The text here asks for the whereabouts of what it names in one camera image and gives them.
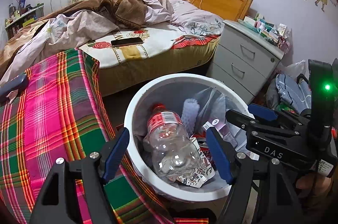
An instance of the white drawer cabinet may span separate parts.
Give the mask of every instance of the white drawer cabinet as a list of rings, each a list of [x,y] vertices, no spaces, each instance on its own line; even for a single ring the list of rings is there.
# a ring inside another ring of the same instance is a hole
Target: white drawer cabinet
[[[248,104],[282,57],[283,52],[258,33],[225,20],[207,76],[226,84]]]
[[[227,74],[215,63],[210,64],[207,76],[221,81],[223,84],[237,93],[247,104],[250,103],[250,101],[254,98],[254,96],[246,88],[239,84],[233,77],[231,77],[231,75]]]

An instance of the blue cloth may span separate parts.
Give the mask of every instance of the blue cloth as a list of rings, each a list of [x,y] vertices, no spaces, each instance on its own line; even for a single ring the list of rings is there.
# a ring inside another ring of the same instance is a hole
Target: blue cloth
[[[308,84],[302,81],[299,85],[288,75],[276,76],[276,87],[281,101],[300,114],[311,108],[311,91]]]

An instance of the floor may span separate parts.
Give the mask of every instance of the floor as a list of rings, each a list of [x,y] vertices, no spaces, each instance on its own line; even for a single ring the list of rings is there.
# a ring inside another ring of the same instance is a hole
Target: floor
[[[141,83],[129,87],[128,89],[125,89],[116,94],[112,94],[103,98],[104,105],[106,107],[108,116],[110,118],[110,122],[113,125],[113,127],[116,127],[124,123],[124,115],[131,99],[144,84],[146,83]],[[256,198],[257,193],[252,189],[243,223],[251,223],[252,215],[255,209]],[[183,203],[175,201],[170,202],[170,206],[178,212],[187,209],[209,208],[214,212],[214,214],[218,218],[219,215],[221,214],[225,201],[226,197],[211,202],[199,202],[199,203]]]

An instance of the plastic bottle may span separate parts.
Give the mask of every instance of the plastic bottle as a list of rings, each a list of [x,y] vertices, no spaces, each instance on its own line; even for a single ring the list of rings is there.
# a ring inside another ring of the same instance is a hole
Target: plastic bottle
[[[200,168],[197,148],[188,138],[177,113],[156,104],[147,128],[154,171],[161,179],[175,181],[180,175],[190,177],[195,168]]]
[[[261,25],[259,26],[259,32],[261,32],[264,29],[265,29],[265,24],[261,23]]]

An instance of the smartphone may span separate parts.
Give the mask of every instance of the smartphone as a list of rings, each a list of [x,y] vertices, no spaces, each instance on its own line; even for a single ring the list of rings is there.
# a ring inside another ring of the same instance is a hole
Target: smartphone
[[[129,45],[143,44],[143,41],[140,37],[125,38],[119,40],[112,40],[112,47],[123,47]]]

